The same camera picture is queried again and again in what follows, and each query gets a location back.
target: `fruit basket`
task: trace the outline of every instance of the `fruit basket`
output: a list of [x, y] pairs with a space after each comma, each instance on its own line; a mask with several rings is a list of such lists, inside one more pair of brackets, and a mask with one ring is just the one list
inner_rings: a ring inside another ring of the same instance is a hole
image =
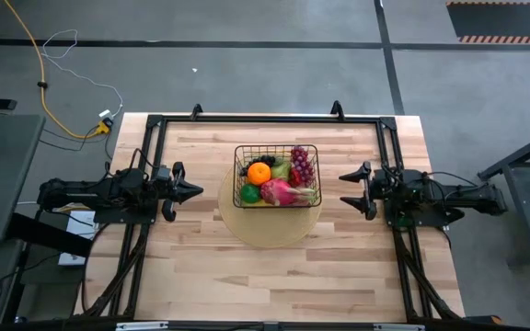
[[240, 145], [233, 171], [238, 208], [310, 208], [322, 202], [314, 145]]

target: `orange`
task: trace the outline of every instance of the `orange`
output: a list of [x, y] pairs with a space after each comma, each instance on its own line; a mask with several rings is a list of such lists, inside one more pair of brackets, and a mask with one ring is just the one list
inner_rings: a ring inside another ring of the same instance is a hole
[[253, 185], [265, 184], [271, 179], [271, 169], [262, 162], [257, 162], [250, 166], [247, 171], [248, 182]]

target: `round wooden tray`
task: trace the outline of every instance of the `round wooden tray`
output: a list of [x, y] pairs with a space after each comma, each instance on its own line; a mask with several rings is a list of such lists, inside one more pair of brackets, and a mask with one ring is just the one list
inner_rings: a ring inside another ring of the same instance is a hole
[[311, 208], [242, 209], [233, 204], [233, 170], [230, 169], [218, 193], [218, 208], [228, 227], [238, 239], [262, 248], [294, 244], [316, 225], [322, 205]]

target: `dragon fruit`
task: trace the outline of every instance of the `dragon fruit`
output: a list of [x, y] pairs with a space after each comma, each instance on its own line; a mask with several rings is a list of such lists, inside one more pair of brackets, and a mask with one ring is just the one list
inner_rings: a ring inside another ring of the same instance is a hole
[[311, 201], [316, 192], [311, 188], [292, 188], [283, 179], [275, 178], [261, 185], [261, 197], [275, 206], [286, 206], [298, 201]]

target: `white cable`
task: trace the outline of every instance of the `white cable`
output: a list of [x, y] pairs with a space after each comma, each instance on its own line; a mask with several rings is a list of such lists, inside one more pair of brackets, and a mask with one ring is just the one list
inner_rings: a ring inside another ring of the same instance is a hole
[[[63, 34], [63, 33], [67, 33], [67, 32], [74, 32], [75, 33], [75, 37], [74, 37], [74, 42], [73, 42], [73, 45], [69, 46], [68, 49], [66, 49], [66, 51], [64, 51], [64, 54], [61, 55], [61, 56], [51, 56], [48, 54], [48, 52], [46, 52], [46, 45], [56, 36], [60, 35], [60, 34]], [[111, 117], [114, 118], [116, 117], [120, 112], [121, 112], [121, 109], [124, 107], [124, 100], [122, 99], [121, 95], [120, 95], [120, 92], [118, 92], [118, 89], [116, 89], [116, 87], [114, 86], [109, 86], [109, 85], [106, 85], [106, 84], [99, 84], [99, 83], [96, 83], [94, 82], [93, 80], [91, 80], [91, 78], [88, 78], [88, 77], [85, 77], [85, 76], [82, 76], [80, 74], [76, 74], [73, 70], [71, 69], [66, 69], [66, 68], [63, 68], [61, 65], [59, 65], [57, 62], [55, 62], [53, 59], [62, 59], [66, 56], [66, 54], [69, 53], [70, 50], [73, 49], [73, 47], [77, 44], [77, 34], [79, 33], [79, 31], [77, 31], [76, 29], [68, 29], [68, 30], [64, 30], [64, 31], [59, 31], [59, 32], [56, 32], [55, 34], [53, 34], [50, 38], [48, 38], [48, 40], [46, 40], [46, 42], [44, 42], [44, 44], [42, 45], [42, 53], [41, 55], [44, 56], [48, 61], [50, 61], [52, 64], [54, 64], [57, 68], [59, 68], [59, 70], [61, 71], [64, 71], [64, 72], [67, 72], [67, 73], [71, 73], [73, 76], [77, 77], [77, 78], [80, 78], [80, 79], [85, 79], [87, 80], [89, 83], [93, 84], [94, 86], [100, 86], [100, 87], [106, 87], [106, 88], [111, 88], [112, 90], [114, 90], [114, 92], [116, 93], [116, 96], [118, 96], [118, 98], [120, 99], [120, 105], [118, 106], [118, 110], [116, 110], [115, 113], [112, 113], [111, 114]]]

